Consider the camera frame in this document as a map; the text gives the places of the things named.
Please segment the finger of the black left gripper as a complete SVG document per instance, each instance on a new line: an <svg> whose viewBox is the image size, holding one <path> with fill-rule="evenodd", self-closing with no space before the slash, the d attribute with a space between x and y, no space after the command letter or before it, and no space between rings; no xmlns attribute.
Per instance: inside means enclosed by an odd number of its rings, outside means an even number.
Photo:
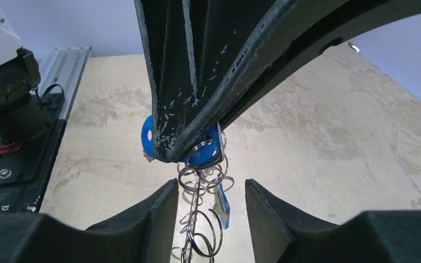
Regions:
<svg viewBox="0 0 421 263"><path fill-rule="evenodd" d="M149 76L145 152L179 162L329 47L421 14L421 1L136 1Z"/></svg>

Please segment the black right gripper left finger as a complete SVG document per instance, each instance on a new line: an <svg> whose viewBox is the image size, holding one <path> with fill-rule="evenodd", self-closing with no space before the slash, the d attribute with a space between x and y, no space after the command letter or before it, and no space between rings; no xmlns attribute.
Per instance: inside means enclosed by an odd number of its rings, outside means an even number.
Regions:
<svg viewBox="0 0 421 263"><path fill-rule="evenodd" d="M0 262L169 262L178 195L171 179L86 230L47 214L0 214Z"/></svg>

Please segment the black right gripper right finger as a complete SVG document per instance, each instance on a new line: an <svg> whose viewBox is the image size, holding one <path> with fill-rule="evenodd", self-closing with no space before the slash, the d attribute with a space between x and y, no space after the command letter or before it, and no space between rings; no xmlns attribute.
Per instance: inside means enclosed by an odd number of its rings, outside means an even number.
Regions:
<svg viewBox="0 0 421 263"><path fill-rule="evenodd" d="M336 225L245 182L256 262L421 262L421 210L363 211Z"/></svg>

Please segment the small blue key tag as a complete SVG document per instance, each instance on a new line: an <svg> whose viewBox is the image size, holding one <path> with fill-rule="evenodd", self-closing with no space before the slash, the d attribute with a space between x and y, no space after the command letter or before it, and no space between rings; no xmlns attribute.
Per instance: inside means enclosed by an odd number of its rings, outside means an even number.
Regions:
<svg viewBox="0 0 421 263"><path fill-rule="evenodd" d="M213 211L217 214L222 228L227 230L230 223L231 209L222 184L219 184L214 188Z"/></svg>

